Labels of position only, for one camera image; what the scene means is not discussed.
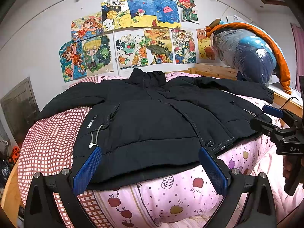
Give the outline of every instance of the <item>black button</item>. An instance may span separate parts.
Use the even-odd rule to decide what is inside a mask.
[[[213,140],[209,140],[206,142],[207,146],[213,146],[214,145],[214,142]]]

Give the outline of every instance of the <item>jacket sleeve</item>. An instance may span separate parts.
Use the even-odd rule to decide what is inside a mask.
[[[81,106],[92,107],[105,101],[99,83],[81,82],[53,98],[40,112],[38,119]]]
[[[272,104],[273,91],[268,87],[249,81],[233,81],[230,79],[215,79],[212,77],[181,77],[184,81],[196,85],[200,88],[212,88],[224,90],[236,95],[254,97]]]

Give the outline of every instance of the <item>blue gripper pad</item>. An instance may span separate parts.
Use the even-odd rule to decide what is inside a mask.
[[[208,175],[215,191],[221,196],[226,196],[228,180],[204,147],[200,148],[199,161]]]
[[[97,146],[73,179],[72,191],[75,196],[82,194],[86,190],[100,161],[101,161],[101,149],[100,147]]]
[[[262,110],[264,113],[266,113],[268,115],[271,115],[271,116],[274,116],[277,118],[283,118],[283,111],[281,109],[274,108],[269,105],[264,105]]]

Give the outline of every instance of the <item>jacket collar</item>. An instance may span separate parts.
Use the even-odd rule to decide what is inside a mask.
[[[129,84],[139,84],[145,87],[161,87],[167,83],[165,73],[162,71],[153,71],[145,73],[139,68],[134,68],[129,79]]]

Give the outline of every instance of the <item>cabinet door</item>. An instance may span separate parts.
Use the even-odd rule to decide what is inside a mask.
[[[0,102],[11,133],[21,148],[39,114],[29,77],[10,90]]]

